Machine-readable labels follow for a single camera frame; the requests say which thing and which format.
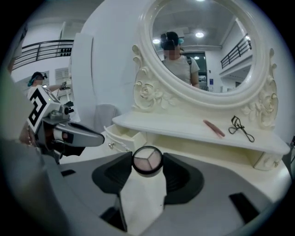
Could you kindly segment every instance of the black pad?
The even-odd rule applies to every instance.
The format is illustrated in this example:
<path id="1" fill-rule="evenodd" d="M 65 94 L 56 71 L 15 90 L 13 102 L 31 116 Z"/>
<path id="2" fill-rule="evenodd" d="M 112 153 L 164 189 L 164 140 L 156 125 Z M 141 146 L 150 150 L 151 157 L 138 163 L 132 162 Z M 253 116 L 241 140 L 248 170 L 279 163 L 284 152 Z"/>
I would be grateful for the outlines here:
<path id="1" fill-rule="evenodd" d="M 110 161 L 92 173 L 93 182 L 105 193 L 119 194 L 131 173 L 132 152 Z"/>
<path id="2" fill-rule="evenodd" d="M 198 195 L 204 186 L 202 173 L 179 159 L 164 153 L 163 174 L 166 178 L 167 204 L 184 204 Z"/>

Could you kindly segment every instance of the compact powder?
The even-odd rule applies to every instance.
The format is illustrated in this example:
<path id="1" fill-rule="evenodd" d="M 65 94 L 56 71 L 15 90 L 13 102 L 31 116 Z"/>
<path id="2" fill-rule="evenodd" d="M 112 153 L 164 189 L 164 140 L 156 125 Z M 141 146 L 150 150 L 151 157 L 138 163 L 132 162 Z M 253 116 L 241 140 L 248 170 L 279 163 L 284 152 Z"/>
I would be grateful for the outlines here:
<path id="1" fill-rule="evenodd" d="M 141 170 L 141 173 L 157 171 L 162 164 L 161 161 L 162 153 L 153 147 L 141 148 L 133 156 L 133 166 Z"/>

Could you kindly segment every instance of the drawer knob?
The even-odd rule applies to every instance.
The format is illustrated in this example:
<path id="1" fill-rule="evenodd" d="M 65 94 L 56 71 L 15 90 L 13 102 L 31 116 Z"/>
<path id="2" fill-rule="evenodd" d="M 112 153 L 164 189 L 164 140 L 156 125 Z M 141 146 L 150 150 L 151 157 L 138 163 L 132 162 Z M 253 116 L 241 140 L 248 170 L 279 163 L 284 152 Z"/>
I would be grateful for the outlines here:
<path id="1" fill-rule="evenodd" d="M 113 143 L 113 142 L 112 142 L 112 143 L 109 143 L 108 145 L 109 145 L 109 148 L 110 148 L 110 149 L 113 149 L 113 148 L 114 148 L 114 145 L 115 145 L 115 143 Z"/>

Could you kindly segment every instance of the ornate mirror frame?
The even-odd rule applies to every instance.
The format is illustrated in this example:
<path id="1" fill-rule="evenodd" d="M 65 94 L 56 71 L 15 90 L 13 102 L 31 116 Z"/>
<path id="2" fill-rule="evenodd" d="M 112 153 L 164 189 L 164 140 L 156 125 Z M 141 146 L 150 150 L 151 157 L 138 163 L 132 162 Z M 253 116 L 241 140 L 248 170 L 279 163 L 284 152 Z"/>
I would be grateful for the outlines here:
<path id="1" fill-rule="evenodd" d="M 243 10 L 244 3 L 235 0 L 214 0 L 229 9 L 244 25 L 251 37 L 253 56 L 250 72 L 238 88 L 227 93 L 212 93 L 194 88 L 179 80 L 161 63 L 154 50 L 152 44 L 153 23 L 159 11 L 170 1 L 151 1 L 139 18 L 139 40 L 138 44 L 133 46 L 133 51 L 136 54 L 134 61 L 140 65 L 136 81 L 138 81 L 138 77 L 142 79 L 149 77 L 149 80 L 153 77 L 167 90 L 193 104 L 214 109 L 240 108 L 245 115 L 250 116 L 250 119 L 254 119 L 255 114 L 258 116 L 258 113 L 265 113 L 267 116 L 271 113 L 271 122 L 273 122 L 277 112 L 277 96 L 272 76 L 272 69 L 275 65 L 270 64 L 270 58 L 274 52 L 272 49 L 267 49 L 257 20 L 250 12 Z"/>

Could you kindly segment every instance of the ceiling light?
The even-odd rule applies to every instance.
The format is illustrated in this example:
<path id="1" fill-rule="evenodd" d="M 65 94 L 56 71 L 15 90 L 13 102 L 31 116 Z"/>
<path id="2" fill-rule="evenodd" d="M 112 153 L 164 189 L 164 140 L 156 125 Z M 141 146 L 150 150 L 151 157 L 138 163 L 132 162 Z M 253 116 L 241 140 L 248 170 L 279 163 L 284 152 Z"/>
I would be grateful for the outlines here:
<path id="1" fill-rule="evenodd" d="M 160 39 L 154 39 L 154 40 L 153 40 L 153 43 L 154 43 L 154 44 L 158 44 L 158 43 L 160 43 Z"/>
<path id="2" fill-rule="evenodd" d="M 204 37 L 204 34 L 202 32 L 198 32 L 198 33 L 195 34 L 195 36 L 197 38 L 202 38 L 202 37 Z"/>

